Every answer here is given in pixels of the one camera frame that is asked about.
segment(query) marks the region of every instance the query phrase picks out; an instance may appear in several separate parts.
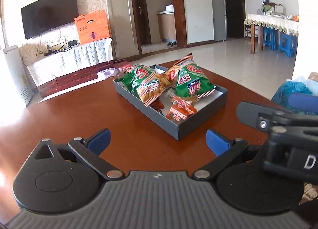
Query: orange box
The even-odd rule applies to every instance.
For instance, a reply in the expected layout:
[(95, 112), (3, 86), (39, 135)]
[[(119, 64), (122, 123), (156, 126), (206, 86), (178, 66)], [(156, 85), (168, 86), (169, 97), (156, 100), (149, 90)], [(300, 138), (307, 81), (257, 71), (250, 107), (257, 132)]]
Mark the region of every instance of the orange box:
[(105, 10), (81, 15), (74, 21), (81, 44), (110, 37)]

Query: table leg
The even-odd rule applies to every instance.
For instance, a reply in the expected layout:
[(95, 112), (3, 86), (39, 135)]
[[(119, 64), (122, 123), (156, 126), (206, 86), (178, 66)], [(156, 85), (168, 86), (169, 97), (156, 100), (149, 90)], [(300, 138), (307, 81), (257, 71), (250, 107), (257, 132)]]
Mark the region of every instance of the table leg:
[(255, 24), (251, 25), (251, 54), (255, 54)]
[(262, 51), (264, 47), (264, 27), (262, 25), (259, 28), (259, 43), (260, 43), (260, 51)]

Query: tv screen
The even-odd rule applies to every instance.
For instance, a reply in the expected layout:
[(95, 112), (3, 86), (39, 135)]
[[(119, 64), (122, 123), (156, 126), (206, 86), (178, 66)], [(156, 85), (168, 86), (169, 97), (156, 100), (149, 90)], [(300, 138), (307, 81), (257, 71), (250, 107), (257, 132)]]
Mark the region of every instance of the tv screen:
[(78, 17), (76, 0), (38, 0), (21, 9), (25, 39), (74, 22)]

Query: floor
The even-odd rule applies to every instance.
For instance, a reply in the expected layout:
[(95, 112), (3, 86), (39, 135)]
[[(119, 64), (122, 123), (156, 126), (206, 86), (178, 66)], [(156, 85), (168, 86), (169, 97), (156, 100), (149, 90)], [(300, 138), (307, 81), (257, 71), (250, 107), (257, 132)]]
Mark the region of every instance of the floor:
[(169, 48), (169, 47), (167, 47), (167, 42), (158, 42), (158, 43), (147, 44), (147, 45), (141, 46), (141, 50), (142, 50), (143, 54), (146, 54), (149, 52), (159, 51), (159, 50), (166, 49), (166, 48)]
[[(152, 55), (138, 62), (151, 66), (181, 59), (191, 52), (193, 53), (194, 61), (199, 66), (224, 76), (267, 99), (272, 98), (286, 79), (292, 78), (296, 59), (295, 57), (288, 58), (283, 52), (271, 51), (268, 47), (265, 47), (264, 51), (261, 52), (256, 50), (255, 55), (252, 55), (250, 54), (249, 41), (245, 39), (229, 39), (225, 42)], [(44, 99), (37, 94), (33, 97), (29, 106), (99, 81), (99, 79), (96, 79), (82, 83)]]

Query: ribbed gray surface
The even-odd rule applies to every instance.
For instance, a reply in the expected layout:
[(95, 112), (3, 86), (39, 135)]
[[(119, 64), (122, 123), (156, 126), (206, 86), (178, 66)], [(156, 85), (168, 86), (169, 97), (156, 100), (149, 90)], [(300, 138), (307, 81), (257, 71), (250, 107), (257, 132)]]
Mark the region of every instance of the ribbed gray surface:
[(185, 172), (131, 172), (105, 184), (90, 204), (75, 212), (45, 216), (22, 211), (7, 225), (23, 229), (307, 229), (294, 213), (244, 214), (224, 203), (208, 182)]

